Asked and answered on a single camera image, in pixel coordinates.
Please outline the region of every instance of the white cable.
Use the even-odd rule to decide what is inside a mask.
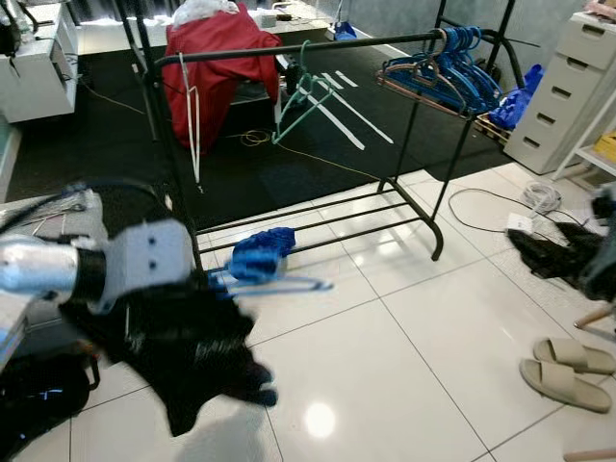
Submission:
[[[532,182],[526,185],[522,193],[522,202],[532,207],[530,218],[535,214],[545,215],[558,209],[562,202],[562,196],[556,188],[539,182]]]
[[[201,157],[199,156],[199,153],[201,151],[201,126],[200,126],[200,120],[199,120],[199,90],[197,89],[196,85],[189,88],[189,71],[186,67],[186,63],[184,63],[184,56],[183,54],[180,52],[178,53],[179,58],[180,58],[180,65],[182,66],[182,76],[184,77],[184,87],[186,89],[186,106],[187,106],[187,111],[188,111],[188,117],[189,117],[189,141],[191,143],[191,158],[192,158],[192,171],[194,172],[194,181],[199,184],[200,181],[200,162],[201,162]],[[195,97],[196,97],[196,103],[195,103],[195,112],[196,112],[196,149],[195,149],[195,143],[194,143],[194,132],[193,132],[193,105],[191,104],[191,93],[194,92]]]

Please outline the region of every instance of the red jacket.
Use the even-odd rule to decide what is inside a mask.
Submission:
[[[267,48],[279,46],[278,36],[263,32],[248,15],[246,6],[239,4],[240,12],[228,14],[219,12],[208,19],[192,21],[172,30],[167,28],[166,56],[201,53],[206,51],[235,50],[246,48]],[[203,148],[212,145],[227,115],[238,83],[241,80],[263,82],[269,98],[278,98],[278,73],[273,56],[238,58],[233,60],[187,63],[190,87],[196,85],[199,91],[201,153]],[[189,123],[186,105],[184,78],[180,64],[170,64],[163,68],[163,79],[167,101],[173,119],[173,132],[186,147],[189,142]],[[195,95],[191,93],[193,130],[195,114]]]

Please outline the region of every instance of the black rug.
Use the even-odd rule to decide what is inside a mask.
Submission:
[[[302,34],[288,36],[285,42],[298,43],[306,38],[320,37]],[[154,51],[162,56],[164,48]],[[383,54],[371,48],[306,54],[312,73],[333,75],[341,70],[358,84],[358,88],[344,84],[340,95],[395,140],[395,144],[387,143],[333,99],[325,107],[353,132],[366,146],[365,150],[355,147],[319,111],[298,125],[282,144],[379,177],[392,174],[411,102],[375,83],[374,73],[384,59]],[[132,61],[128,51],[80,59],[97,92],[142,109],[141,89],[130,66]],[[218,142],[201,160],[205,193],[200,193],[194,185],[190,153],[175,145],[181,159],[187,204],[198,228],[262,214],[371,181],[271,143],[249,148],[237,137],[226,138],[250,128],[270,129],[271,124],[269,102],[240,105],[231,111]],[[452,116],[420,107],[403,171],[425,168],[435,178],[442,179],[462,125],[463,121]],[[66,183],[83,178],[124,176],[153,184],[168,180],[169,165],[161,146],[151,140],[146,117],[100,99],[82,86],[78,89],[75,114],[23,123],[21,128],[24,137],[9,200],[56,192]],[[473,130],[455,177],[508,162],[496,143]],[[104,200],[112,227],[143,218],[144,199],[106,194]]]

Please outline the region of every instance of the beige slipper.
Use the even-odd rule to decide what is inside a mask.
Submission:
[[[571,366],[578,373],[612,375],[616,372],[616,360],[611,354],[573,339],[540,340],[533,353],[538,361]]]
[[[612,406],[610,395],[598,386],[577,378],[569,366],[523,359],[520,373],[530,387],[556,401],[602,414]]]

